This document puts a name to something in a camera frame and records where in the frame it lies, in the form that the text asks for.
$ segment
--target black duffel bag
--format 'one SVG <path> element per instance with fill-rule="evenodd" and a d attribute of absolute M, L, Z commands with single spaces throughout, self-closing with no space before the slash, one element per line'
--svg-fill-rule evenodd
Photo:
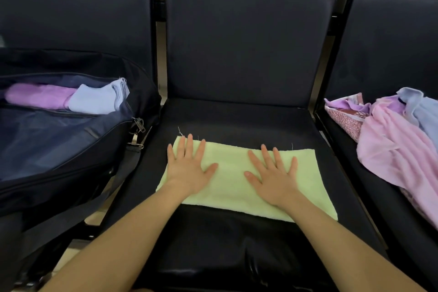
<path fill-rule="evenodd" d="M 101 88 L 119 78 L 130 93 L 105 115 L 24 107 L 4 97 L 14 83 Z M 150 73 L 122 57 L 0 49 L 0 281 L 13 282 L 13 263 L 83 221 L 122 184 L 139 161 L 137 139 L 159 121 L 160 100 Z M 109 189 L 84 199 L 112 176 Z"/>

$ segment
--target row of seats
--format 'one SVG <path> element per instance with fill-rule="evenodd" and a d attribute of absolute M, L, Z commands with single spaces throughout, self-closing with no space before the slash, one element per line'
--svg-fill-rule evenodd
<path fill-rule="evenodd" d="M 315 149 L 339 222 L 428 290 L 438 289 L 436 231 L 400 192 L 360 165 L 322 98 L 367 100 L 412 86 L 438 98 L 438 0 L 349 0 L 315 118 L 307 107 L 336 0 L 166 0 L 168 100 L 102 230 L 154 193 L 179 130 L 247 148 Z M 156 79 L 153 0 L 0 0 L 9 47 L 121 55 Z M 375 221 L 385 247 L 351 183 Z M 180 206 L 135 287 L 336 290 L 299 228 L 242 213 Z"/>

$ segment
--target light green towel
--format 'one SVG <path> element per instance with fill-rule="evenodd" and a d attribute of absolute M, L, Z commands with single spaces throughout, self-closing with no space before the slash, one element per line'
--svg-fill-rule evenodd
<path fill-rule="evenodd" d="M 177 154 L 180 136 L 173 144 L 173 152 Z M 193 141 L 195 153 L 200 141 Z M 253 150 L 254 154 L 263 162 L 260 150 Z M 338 220 L 335 207 L 322 183 L 321 175 L 313 149 L 280 151 L 286 171 L 289 170 L 292 157 L 298 159 L 297 183 L 299 190 L 316 206 L 329 216 Z M 184 204 L 210 206 L 213 208 L 240 211 L 255 216 L 293 222 L 287 214 L 275 206 L 262 200 L 244 176 L 245 171 L 251 171 L 260 176 L 248 158 L 248 149 L 238 146 L 228 146 L 214 142 L 207 142 L 201 167 L 205 170 L 212 163 L 219 163 L 219 168 L 210 183 L 198 194 L 189 196 Z M 166 182 L 167 167 L 161 178 L 157 190 Z"/>

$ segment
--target finger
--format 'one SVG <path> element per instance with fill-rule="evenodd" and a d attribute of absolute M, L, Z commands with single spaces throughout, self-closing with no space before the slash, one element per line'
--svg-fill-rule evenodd
<path fill-rule="evenodd" d="M 288 175 L 295 178 L 297 176 L 297 170 L 298 170 L 298 159 L 294 156 L 292 157 L 292 163 L 290 164 Z"/>
<path fill-rule="evenodd" d="M 167 146 L 167 164 L 172 164 L 175 161 L 175 155 L 173 154 L 172 145 Z"/>
<path fill-rule="evenodd" d="M 211 179 L 211 177 L 214 175 L 218 167 L 219 167 L 218 163 L 213 163 L 207 168 L 207 170 L 205 170 L 204 174 L 208 180 Z"/>
<path fill-rule="evenodd" d="M 261 145 L 261 155 L 263 156 L 263 159 L 265 160 L 267 168 L 275 168 L 275 164 L 272 161 L 271 156 L 269 155 L 268 149 L 266 149 L 266 146 L 264 144 Z"/>
<path fill-rule="evenodd" d="M 198 150 L 196 150 L 196 154 L 194 156 L 194 159 L 198 162 L 202 161 L 202 157 L 204 156 L 205 151 L 205 140 L 203 139 L 201 143 L 199 144 Z"/>
<path fill-rule="evenodd" d="M 248 182 L 251 184 L 251 186 L 254 187 L 256 191 L 258 191 L 261 187 L 261 182 L 259 178 L 257 178 L 254 174 L 252 174 L 249 171 L 244 172 L 245 178 L 248 180 Z"/>
<path fill-rule="evenodd" d="M 260 160 L 256 157 L 256 155 L 254 155 L 254 153 L 252 152 L 252 150 L 248 150 L 248 156 L 249 156 L 249 160 L 250 160 L 251 163 L 255 166 L 255 168 L 257 169 L 257 171 L 260 172 L 260 174 L 266 172 L 266 168 L 265 168 L 265 166 L 263 165 L 262 162 L 260 162 Z"/>
<path fill-rule="evenodd" d="M 177 149 L 177 159 L 184 157 L 184 147 L 186 144 L 186 137 L 183 135 L 180 138 L 180 141 L 178 142 L 178 149 Z"/>
<path fill-rule="evenodd" d="M 286 170 L 284 169 L 283 160 L 281 159 L 280 156 L 280 152 L 275 147 L 272 151 L 274 152 L 275 164 L 277 165 L 277 169 L 279 169 L 281 172 L 286 173 Z"/>
<path fill-rule="evenodd" d="M 186 154 L 184 155 L 184 157 L 193 157 L 193 135 L 191 134 L 189 134 L 189 136 L 187 137 Z"/>

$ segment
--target blue cloth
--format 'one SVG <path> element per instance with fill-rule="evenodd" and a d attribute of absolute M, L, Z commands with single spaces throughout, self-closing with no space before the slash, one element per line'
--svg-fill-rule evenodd
<path fill-rule="evenodd" d="M 68 108 L 73 112 L 107 115 L 118 111 L 120 104 L 128 95 L 129 89 L 124 78 L 115 80 L 102 88 L 90 88 L 81 84 L 71 96 Z"/>
<path fill-rule="evenodd" d="M 408 87 L 400 89 L 397 94 L 406 103 L 405 118 L 423 130 L 438 151 L 438 101 Z"/>

